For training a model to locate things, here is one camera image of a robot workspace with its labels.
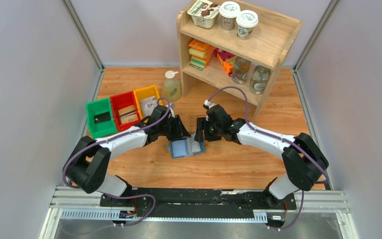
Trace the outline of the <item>blue leather card holder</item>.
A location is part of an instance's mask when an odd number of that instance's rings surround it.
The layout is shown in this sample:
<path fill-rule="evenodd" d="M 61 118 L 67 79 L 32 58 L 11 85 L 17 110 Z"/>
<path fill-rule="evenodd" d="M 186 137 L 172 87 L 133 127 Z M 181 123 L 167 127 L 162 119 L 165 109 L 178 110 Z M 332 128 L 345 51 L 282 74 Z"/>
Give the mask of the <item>blue leather card holder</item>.
<path fill-rule="evenodd" d="M 195 133 L 191 137 L 169 142 L 166 149 L 172 158 L 183 158 L 206 152 L 204 142 L 195 141 Z"/>

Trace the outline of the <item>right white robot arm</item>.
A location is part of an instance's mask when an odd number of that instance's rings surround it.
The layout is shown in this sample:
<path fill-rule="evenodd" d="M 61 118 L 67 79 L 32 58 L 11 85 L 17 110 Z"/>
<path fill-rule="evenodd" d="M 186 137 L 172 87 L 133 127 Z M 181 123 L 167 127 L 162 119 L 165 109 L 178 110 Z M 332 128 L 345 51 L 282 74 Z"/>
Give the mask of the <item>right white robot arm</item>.
<path fill-rule="evenodd" d="M 286 172 L 272 180 L 265 189 L 264 202 L 277 208 L 284 198 L 297 190 L 309 191 L 326 174 L 329 162 L 313 138 L 276 133 L 263 129 L 245 119 L 233 119 L 225 109 L 205 101 L 206 116 L 197 119 L 195 141 L 226 140 L 252 146 L 283 160 Z"/>

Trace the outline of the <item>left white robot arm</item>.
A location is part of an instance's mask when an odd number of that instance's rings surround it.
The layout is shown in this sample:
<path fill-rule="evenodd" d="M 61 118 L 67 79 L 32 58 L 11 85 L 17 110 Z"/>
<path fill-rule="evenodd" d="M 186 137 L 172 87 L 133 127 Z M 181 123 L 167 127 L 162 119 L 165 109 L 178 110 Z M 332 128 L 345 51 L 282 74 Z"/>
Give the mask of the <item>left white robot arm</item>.
<path fill-rule="evenodd" d="M 145 147 L 164 136 L 168 141 L 191 137 L 179 115 L 164 105 L 156 106 L 150 116 L 112 136 L 82 137 L 63 167 L 64 183 L 90 194 L 95 191 L 113 196 L 119 206 L 132 200 L 129 184 L 107 172 L 109 162 L 130 150 Z"/>

